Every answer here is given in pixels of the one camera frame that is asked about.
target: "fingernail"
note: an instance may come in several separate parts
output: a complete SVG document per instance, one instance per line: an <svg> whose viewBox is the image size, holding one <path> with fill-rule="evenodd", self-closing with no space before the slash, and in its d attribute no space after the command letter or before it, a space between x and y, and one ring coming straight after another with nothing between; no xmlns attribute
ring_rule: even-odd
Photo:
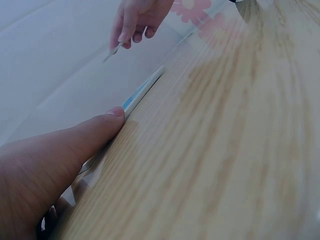
<svg viewBox="0 0 320 240"><path fill-rule="evenodd" d="M154 34L155 34L155 33L154 33L153 30L149 30L149 31L146 33L146 35L147 35L149 38L152 37Z"/></svg>
<svg viewBox="0 0 320 240"><path fill-rule="evenodd" d="M124 114L124 109L121 106L115 106L114 108L110 109L106 114L121 117Z"/></svg>
<svg viewBox="0 0 320 240"><path fill-rule="evenodd" d="M118 38L118 42L119 43L122 43L126 40L126 33L125 32L122 32Z"/></svg>

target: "pink flower pattern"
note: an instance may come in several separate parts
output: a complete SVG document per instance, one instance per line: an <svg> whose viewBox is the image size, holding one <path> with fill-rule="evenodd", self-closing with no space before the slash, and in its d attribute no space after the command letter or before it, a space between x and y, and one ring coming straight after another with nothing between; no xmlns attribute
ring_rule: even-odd
<svg viewBox="0 0 320 240"><path fill-rule="evenodd" d="M182 22L191 21L199 27L209 17L204 10L210 7L211 0L175 0L171 12L176 13L177 16L182 15Z"/></svg>

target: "white pen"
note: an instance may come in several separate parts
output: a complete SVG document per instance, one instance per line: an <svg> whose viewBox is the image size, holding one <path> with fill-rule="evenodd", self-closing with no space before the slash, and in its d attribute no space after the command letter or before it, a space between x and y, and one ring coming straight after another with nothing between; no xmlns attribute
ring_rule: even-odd
<svg viewBox="0 0 320 240"><path fill-rule="evenodd" d="M125 103L122 105L124 109L125 120L128 119L132 111L136 108L136 106L140 103L143 97L147 94L147 92L151 89L151 87L155 84L155 82L161 77L161 75L164 72L165 67L161 66L134 92L134 94L131 97L128 98L127 101L125 101ZM109 148L109 146L110 144L107 144L106 147L104 147L103 152L105 152ZM99 157L103 157L100 153L101 152L96 153L89 160L87 160L82 165L82 168L78 175L87 171Z"/></svg>

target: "white wall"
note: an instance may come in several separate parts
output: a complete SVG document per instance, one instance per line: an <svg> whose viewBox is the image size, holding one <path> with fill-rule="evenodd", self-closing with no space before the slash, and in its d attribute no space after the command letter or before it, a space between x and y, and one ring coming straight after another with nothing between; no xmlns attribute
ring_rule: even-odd
<svg viewBox="0 0 320 240"><path fill-rule="evenodd" d="M181 39L152 40L106 63L116 0L2 0L0 145L67 128L121 105Z"/></svg>

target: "child's hand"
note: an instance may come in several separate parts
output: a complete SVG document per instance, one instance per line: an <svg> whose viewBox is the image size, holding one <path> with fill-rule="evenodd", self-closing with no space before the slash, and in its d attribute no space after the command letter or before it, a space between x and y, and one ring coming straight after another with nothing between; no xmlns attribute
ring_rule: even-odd
<svg viewBox="0 0 320 240"><path fill-rule="evenodd" d="M159 25L167 16L174 0L122 0L117 10L110 36L109 48L112 50L120 42L123 47L131 47L145 36L152 38Z"/></svg>

